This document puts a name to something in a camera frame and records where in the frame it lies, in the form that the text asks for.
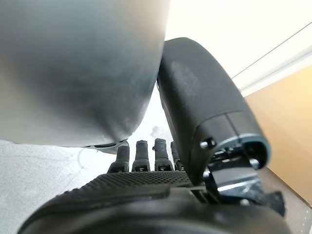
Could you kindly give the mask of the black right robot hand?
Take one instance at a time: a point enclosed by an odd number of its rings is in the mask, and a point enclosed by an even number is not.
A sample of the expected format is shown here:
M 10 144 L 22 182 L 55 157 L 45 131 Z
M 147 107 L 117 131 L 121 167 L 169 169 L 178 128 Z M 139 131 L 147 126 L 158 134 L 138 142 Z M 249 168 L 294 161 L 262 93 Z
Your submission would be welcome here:
M 281 192 L 265 193 L 257 171 L 270 145 L 228 74 L 188 38 L 164 43 L 157 85 L 173 136 L 170 163 L 156 139 L 118 149 L 108 172 L 39 207 L 21 234 L 289 234 Z

